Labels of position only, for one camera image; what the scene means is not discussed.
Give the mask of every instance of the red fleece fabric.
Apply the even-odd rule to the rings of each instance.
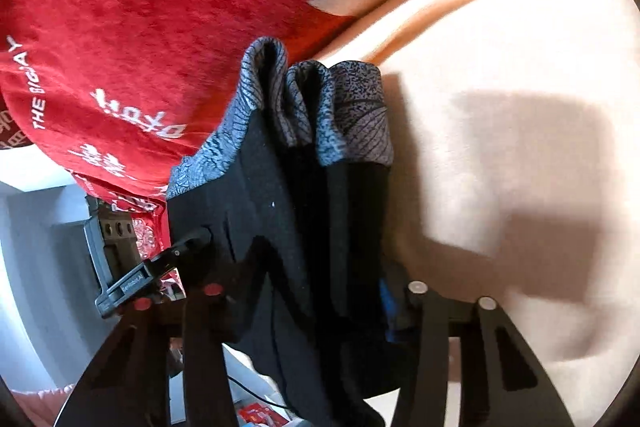
[[[108,192],[135,196],[162,208],[170,168],[196,152],[222,119],[246,47],[274,35],[300,60],[350,20],[306,0],[0,0],[0,6],[0,89],[26,136],[78,174],[88,192],[107,201],[118,201]],[[161,239],[159,246],[168,247],[166,229]]]
[[[0,92],[85,190],[147,212],[159,251],[170,169],[220,123],[247,46],[309,58],[382,1],[0,0]]]

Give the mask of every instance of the beige fabric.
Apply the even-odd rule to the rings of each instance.
[[[391,0],[318,57],[383,73],[386,251],[495,296],[577,426],[640,351],[639,32],[632,0]]]

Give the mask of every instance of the black fabric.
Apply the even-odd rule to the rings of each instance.
[[[380,298],[392,158],[380,74],[347,62],[287,72],[270,39],[247,57],[223,131],[174,172],[172,238],[207,226],[236,262],[265,238],[274,259],[233,347],[314,425],[382,427],[363,398],[398,388],[404,359],[386,342]]]

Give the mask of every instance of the black clamp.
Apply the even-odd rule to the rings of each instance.
[[[398,338],[416,333],[417,370],[400,390],[392,427],[444,425],[450,337],[460,338],[460,427],[573,427],[540,361],[493,298],[447,299],[413,281],[406,302]]]
[[[180,256],[191,255],[210,242],[211,233],[205,227],[200,227],[152,259],[145,259],[95,299],[100,315],[107,318],[127,301],[145,295],[151,288],[155,289],[158,279],[177,266]]]
[[[237,427],[222,344],[237,342],[251,322],[269,255],[268,243],[258,237],[241,263],[222,259],[210,245],[209,231],[199,229],[112,285],[111,309],[122,306],[122,318],[55,426],[169,425],[167,352],[170,338],[181,337],[188,425]],[[180,270],[185,299],[158,304],[134,299],[174,267]],[[137,274],[143,278],[130,283]]]

